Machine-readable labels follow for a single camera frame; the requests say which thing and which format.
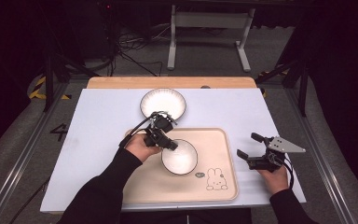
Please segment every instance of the floor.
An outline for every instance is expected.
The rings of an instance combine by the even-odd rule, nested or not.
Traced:
[[[294,28],[260,28],[250,31],[245,45],[252,71],[244,73],[234,41],[236,30],[210,31],[185,29],[178,34],[176,65],[173,71],[166,69],[168,59],[168,36],[161,35],[157,41],[142,49],[127,52],[136,62],[161,76],[227,76],[253,77],[275,66]],[[100,60],[88,60],[91,67]],[[117,57],[112,64],[113,76],[152,76],[136,63]],[[112,67],[97,71],[106,76]],[[30,85],[34,88],[37,77]],[[306,114],[301,117],[296,107],[298,86],[284,89],[282,76],[274,77],[260,88],[266,90],[266,103],[280,136],[291,139],[309,153],[291,156],[298,173],[307,202],[307,213],[319,223],[358,223],[358,182],[340,153],[333,135],[324,120],[318,104],[317,93],[310,80],[307,92]],[[52,130],[70,126],[76,102],[88,79],[73,75],[67,84],[55,83],[55,94],[70,95],[69,100],[58,100],[48,112],[43,112],[45,100],[32,102],[13,122],[0,140],[0,223],[10,223],[19,209],[36,192],[35,197],[17,217],[15,223],[55,223],[59,215],[39,212],[44,196],[38,190],[51,175],[59,156],[65,134]],[[270,206],[252,208],[254,223],[276,223]]]

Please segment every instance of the miffy print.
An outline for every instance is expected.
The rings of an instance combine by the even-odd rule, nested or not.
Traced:
[[[216,168],[216,169],[211,168],[208,170],[207,183],[208,183],[208,186],[206,187],[207,190],[228,189],[227,182],[220,168]]]

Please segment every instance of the black wire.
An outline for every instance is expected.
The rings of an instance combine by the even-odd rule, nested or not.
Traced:
[[[155,77],[158,77],[154,72],[150,71],[149,69],[147,69],[146,67],[144,67],[143,65],[141,65],[140,63],[136,62],[132,57],[130,57],[128,54],[124,53],[124,52],[120,52],[119,53],[121,55],[121,57],[123,57],[123,59],[126,59],[128,61],[131,61],[133,63],[136,63],[138,66],[142,67],[144,70],[146,70],[147,72],[149,72],[150,74],[152,74]]]
[[[289,160],[287,160],[286,158],[284,158],[284,160],[289,161],[290,166],[291,166],[291,167],[289,167],[289,165],[286,164],[286,163],[284,162],[284,160],[282,161],[281,159],[279,159],[279,158],[277,158],[277,157],[275,157],[275,160],[278,161],[278,162],[280,162],[281,164],[283,164],[283,165],[286,167],[286,169],[289,171],[289,174],[290,174],[290,185],[289,185],[289,187],[290,187],[290,189],[292,189],[292,188],[293,188],[293,185],[294,185],[294,183],[295,183],[295,177],[294,177],[294,175],[293,175],[293,165],[292,165],[292,163],[291,163]]]
[[[19,209],[19,211],[16,213],[16,215],[10,220],[9,224],[12,224],[16,218],[20,215],[22,210],[31,202],[31,200],[37,195],[37,193],[46,186],[46,184],[50,181],[51,176],[48,177],[48,179],[34,192],[34,194],[25,202],[25,204]]]
[[[289,165],[287,165],[286,163],[283,163],[283,165],[286,167],[286,169],[289,171],[290,173],[290,189],[293,188],[293,184],[295,183],[295,177],[293,176],[293,170],[289,167]]]

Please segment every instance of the yellow tape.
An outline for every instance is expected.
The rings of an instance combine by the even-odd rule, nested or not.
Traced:
[[[45,81],[46,81],[45,76],[42,76],[41,78],[39,78],[36,85],[34,86],[34,90],[30,94],[30,99],[37,98],[37,99],[41,99],[41,100],[46,100],[46,98],[47,98],[46,94],[39,94],[39,90],[43,86],[43,83],[45,83]],[[62,100],[70,100],[70,99],[72,99],[72,95],[63,95],[61,97],[61,99]]]

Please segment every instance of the metal stand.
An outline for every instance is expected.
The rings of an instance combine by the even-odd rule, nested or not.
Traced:
[[[243,30],[241,41],[236,41],[236,48],[240,55],[243,71],[250,72],[251,67],[243,48],[251,28],[254,14],[255,10],[253,8],[249,10],[249,13],[207,13],[176,12],[176,7],[172,6],[171,44],[170,53],[168,55],[168,70],[173,70],[175,67],[176,27],[211,27]]]

